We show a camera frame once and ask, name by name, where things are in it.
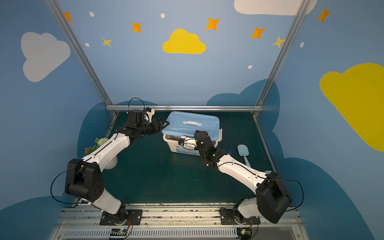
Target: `yellow star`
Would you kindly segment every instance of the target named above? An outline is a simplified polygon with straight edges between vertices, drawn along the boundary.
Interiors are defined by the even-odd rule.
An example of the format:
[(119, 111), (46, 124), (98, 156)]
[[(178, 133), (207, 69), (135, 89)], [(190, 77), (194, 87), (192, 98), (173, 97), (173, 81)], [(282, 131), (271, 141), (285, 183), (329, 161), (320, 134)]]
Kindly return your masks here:
[(208, 18), (208, 26), (205, 30), (213, 29), (216, 31), (216, 24), (219, 22), (220, 19), (212, 20)]
[(141, 30), (140, 30), (140, 25), (141, 25), (141, 23), (138, 23), (138, 24), (133, 23), (133, 22), (131, 22), (131, 23), (132, 23), (132, 26), (133, 26), (132, 32), (134, 32), (134, 31), (138, 31), (138, 32), (141, 33)]
[(280, 39), (280, 36), (278, 36), (277, 38), (278, 38), (278, 39), (277, 39), (277, 42), (274, 43), (274, 44), (272, 44), (272, 46), (273, 46), (273, 45), (277, 45), (277, 46), (279, 46), (279, 48), (280, 48), (281, 43), (284, 42), (285, 39), (281, 40), (281, 39)]
[(323, 12), (321, 13), (321, 15), (317, 18), (317, 20), (321, 20), (321, 22), (323, 23), (324, 22), (324, 19), (328, 16), (328, 14), (330, 14), (331, 12), (327, 11), (325, 8), (323, 10)]
[(104, 40), (103, 45), (108, 45), (109, 47), (111, 47), (111, 46), (109, 45), (109, 42), (112, 41), (112, 40), (107, 41), (107, 40), (105, 40), (104, 38), (103, 38), (103, 40)]
[(258, 28), (255, 27), (255, 32), (254, 32), (253, 35), (251, 36), (251, 39), (252, 39), (252, 38), (258, 38), (258, 39), (260, 39), (260, 38), (262, 37), (262, 33), (263, 33), (264, 30), (265, 30), (265, 28), (264, 28), (264, 29), (258, 29)]
[(70, 12), (66, 12), (66, 13), (63, 13), (65, 18), (68, 20), (68, 21), (72, 21), (72, 19), (70, 18)]

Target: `orange star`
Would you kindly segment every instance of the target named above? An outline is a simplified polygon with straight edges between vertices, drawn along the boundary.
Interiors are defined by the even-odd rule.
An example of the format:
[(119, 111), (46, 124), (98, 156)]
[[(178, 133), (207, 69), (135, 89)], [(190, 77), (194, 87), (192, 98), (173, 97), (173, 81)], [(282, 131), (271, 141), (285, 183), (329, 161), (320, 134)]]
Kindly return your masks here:
[(331, 12), (328, 12), (325, 8), (323, 10), (323, 12), (321, 13), (321, 15), (317, 18), (317, 20), (321, 20), (321, 22), (323, 23), (324, 22), (324, 19), (328, 16), (328, 14), (330, 14)]
[(65, 18), (68, 20), (68, 21), (72, 21), (72, 19), (70, 18), (70, 12), (66, 12), (66, 13), (63, 13)]
[(251, 36), (251, 39), (252, 39), (252, 38), (258, 38), (258, 39), (260, 39), (260, 38), (262, 37), (262, 33), (263, 33), (264, 30), (265, 30), (265, 28), (264, 28), (264, 29), (258, 29), (258, 28), (255, 27), (255, 32), (254, 32), (253, 35)]
[(132, 23), (132, 26), (133, 26), (132, 32), (134, 32), (134, 31), (138, 31), (138, 32), (141, 33), (141, 30), (140, 30), (140, 25), (141, 25), (141, 23), (138, 23), (138, 24), (133, 23), (133, 22), (131, 22), (131, 23)]
[(212, 20), (208, 18), (208, 26), (205, 30), (213, 29), (216, 31), (216, 24), (219, 22), (220, 19)]

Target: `blue lid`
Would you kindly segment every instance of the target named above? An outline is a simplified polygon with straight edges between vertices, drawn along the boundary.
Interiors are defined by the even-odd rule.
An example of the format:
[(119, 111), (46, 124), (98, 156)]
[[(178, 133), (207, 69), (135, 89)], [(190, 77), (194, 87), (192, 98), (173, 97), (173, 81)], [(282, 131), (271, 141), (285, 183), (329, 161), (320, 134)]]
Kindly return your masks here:
[(194, 137), (199, 130), (206, 131), (212, 141), (217, 141), (220, 135), (220, 120), (216, 116), (171, 112), (167, 121), (169, 125), (161, 130), (166, 135)]

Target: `white cloud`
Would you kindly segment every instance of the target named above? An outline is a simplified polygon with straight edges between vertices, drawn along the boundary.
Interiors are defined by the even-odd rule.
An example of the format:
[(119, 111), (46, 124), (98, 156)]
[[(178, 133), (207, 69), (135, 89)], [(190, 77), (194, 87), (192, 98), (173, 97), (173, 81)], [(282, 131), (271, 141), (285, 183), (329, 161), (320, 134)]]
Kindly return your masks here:
[(49, 33), (39, 35), (33, 32), (23, 34), (22, 51), (26, 58), (24, 75), (31, 82), (41, 81), (71, 54), (66, 42), (58, 41)]
[[(310, 0), (308, 14), (317, 0)], [(301, 0), (235, 0), (235, 10), (242, 14), (296, 15)]]

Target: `black cable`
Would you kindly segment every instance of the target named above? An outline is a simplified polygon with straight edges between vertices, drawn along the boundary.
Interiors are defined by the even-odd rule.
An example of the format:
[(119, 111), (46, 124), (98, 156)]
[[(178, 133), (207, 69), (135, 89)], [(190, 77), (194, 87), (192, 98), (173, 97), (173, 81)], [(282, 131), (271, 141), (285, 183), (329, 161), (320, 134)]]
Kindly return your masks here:
[(112, 132), (114, 132), (114, 130), (112, 130), (112, 129), (109, 128), (110, 126), (113, 126), (113, 125), (109, 125), (107, 128), (108, 128), (109, 130), (111, 130)]
[(259, 225), (257, 224), (257, 229), (256, 229), (256, 232), (255, 232), (255, 235), (252, 236), (252, 229), (251, 229), (251, 238), (249, 240), (251, 240), (252, 238), (254, 238), (257, 234), (257, 231), (259, 230)]
[(68, 171), (68, 170), (70, 170), (70, 169), (72, 169), (72, 168), (74, 168), (74, 167), (77, 167), (77, 166), (79, 166), (79, 165), (81, 165), (81, 164), (83, 164), (84, 162), (82, 161), (81, 163), (79, 163), (79, 164), (77, 164), (77, 165), (75, 165), (75, 166), (73, 166), (73, 167), (70, 167), (70, 168), (68, 168), (67, 170), (65, 170), (65, 171), (62, 171), (59, 175), (57, 175), (55, 178), (54, 178), (54, 180), (52, 181), (52, 183), (51, 183), (51, 189), (50, 189), (50, 192), (51, 192), (51, 197), (55, 200), (55, 201), (57, 201), (57, 202), (61, 202), (61, 203), (64, 203), (64, 204), (78, 204), (78, 203), (75, 203), (75, 202), (63, 202), (63, 201), (60, 201), (60, 200), (58, 200), (58, 199), (56, 199), (54, 196), (53, 196), (53, 193), (52, 193), (52, 186), (53, 186), (53, 183), (55, 182), (55, 180), (60, 176), (60, 175), (62, 175), (63, 173), (65, 173), (66, 171)]
[(304, 190), (303, 190), (303, 186), (301, 185), (301, 183), (300, 183), (299, 181), (294, 180), (294, 179), (267, 179), (267, 178), (264, 178), (264, 177), (260, 177), (260, 176), (256, 175), (255, 173), (253, 173), (253, 172), (252, 172), (251, 170), (249, 170), (248, 168), (244, 167), (244, 166), (241, 165), (241, 164), (235, 163), (235, 162), (225, 162), (225, 163), (223, 163), (223, 164), (220, 164), (220, 165), (217, 166), (217, 167), (220, 167), (221, 165), (228, 164), (228, 163), (236, 164), (236, 165), (242, 166), (245, 170), (249, 171), (249, 172), (252, 173), (253, 175), (255, 175), (255, 176), (259, 177), (259, 178), (262, 178), (262, 179), (271, 180), (271, 181), (295, 181), (295, 182), (297, 182), (297, 183), (300, 185), (300, 188), (301, 188), (301, 194), (302, 194), (301, 203), (300, 203), (297, 207), (295, 207), (295, 208), (292, 208), (292, 209), (290, 209), (290, 210), (286, 210), (286, 212), (295, 210), (295, 209), (297, 209), (298, 207), (300, 207), (300, 206), (303, 204), (303, 202), (304, 202)]
[(302, 194), (301, 203), (299, 205), (297, 205), (297, 207), (294, 207), (294, 208), (292, 208), (290, 210), (286, 210), (286, 212), (295, 210), (295, 209), (297, 209), (298, 207), (300, 207), (303, 204), (303, 202), (304, 202), (304, 189), (303, 189), (303, 186), (301, 185), (301, 183), (299, 181), (294, 180), (294, 179), (267, 179), (267, 178), (264, 178), (264, 177), (260, 177), (260, 178), (263, 178), (263, 179), (266, 179), (266, 180), (272, 180), (272, 181), (295, 181), (295, 182), (297, 182), (300, 185), (300, 188), (301, 188), (301, 194)]
[[(128, 111), (127, 111), (127, 112), (129, 112), (129, 104), (131, 103), (132, 99), (135, 99), (135, 98), (131, 98), (131, 99), (129, 100), (129, 102), (128, 102)], [(143, 103), (143, 106), (144, 106), (144, 112), (145, 112), (145, 104), (144, 104), (143, 100), (141, 100), (140, 98), (136, 98), (136, 99), (140, 100), (140, 101)], [(127, 120), (128, 120), (128, 117), (127, 117), (127, 119), (120, 125), (120, 127), (122, 127), (123, 124), (127, 122)]]
[(185, 139), (185, 140), (183, 141), (184, 145), (185, 145), (185, 144), (193, 145), (193, 146), (194, 146), (194, 149), (186, 149), (183, 145), (180, 145), (180, 146), (182, 146), (185, 150), (188, 150), (188, 151), (195, 150), (195, 148), (197, 148), (196, 145), (194, 145), (194, 144), (192, 144), (192, 143), (185, 143), (185, 141), (188, 141), (188, 140), (196, 140), (196, 139), (194, 139), (194, 138), (190, 138), (190, 139)]
[(125, 238), (127, 238), (129, 235), (131, 235), (132, 230), (133, 230), (133, 224), (131, 225), (131, 231), (129, 232), (129, 234)]

